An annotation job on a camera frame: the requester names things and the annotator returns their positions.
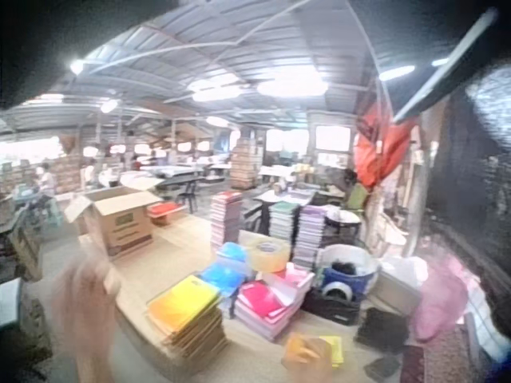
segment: black chair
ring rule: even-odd
[[[193,204],[195,204],[195,209],[198,210],[197,206],[197,198],[195,195],[195,190],[197,187],[197,181],[188,182],[186,184],[186,188],[183,193],[179,193],[176,197],[177,203],[183,203],[188,201],[188,207],[190,209],[190,214],[193,214]]]

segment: ceiling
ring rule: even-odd
[[[200,0],[134,26],[86,57],[49,89],[62,103],[38,101],[0,113],[0,135],[48,128],[94,126],[168,135],[212,136],[206,116],[234,124],[306,128],[307,114],[354,124],[370,92],[375,68],[358,23],[344,0]],[[314,67],[328,83],[323,96],[267,97],[256,91],[276,70]],[[224,101],[195,102],[197,80],[236,77],[243,93]],[[99,111],[108,98],[121,101]]]

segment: green chair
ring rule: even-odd
[[[356,183],[351,189],[350,196],[344,206],[345,210],[353,211],[356,215],[361,215],[364,212],[364,203],[366,202],[369,192],[361,184]]]

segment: stack of paper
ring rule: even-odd
[[[149,320],[164,335],[163,345],[178,350],[194,369],[202,369],[227,345],[219,290],[189,275],[148,306]]]
[[[314,273],[300,270],[294,263],[288,262],[284,270],[261,273],[261,278],[285,306],[290,306],[294,302],[303,301],[311,289]]]
[[[270,207],[270,236],[289,243],[293,240],[297,203],[278,202]]]
[[[293,263],[310,270],[315,265],[321,245],[325,210],[320,206],[306,206],[300,212],[299,231],[293,252]]]
[[[289,325],[303,298],[302,294],[289,299],[264,281],[249,282],[240,287],[234,314],[249,329],[273,342]]]
[[[211,203],[211,244],[214,248],[226,242],[238,242],[242,194],[223,191],[213,196]]]
[[[221,263],[213,263],[201,271],[199,278],[213,285],[220,291],[221,300],[218,308],[230,318],[236,300],[236,292],[245,282],[247,276]]]

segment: pink plastic bag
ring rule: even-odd
[[[442,331],[452,330],[469,300],[466,284],[446,265],[428,267],[421,288],[422,300],[415,310],[413,327],[418,342],[429,342]]]

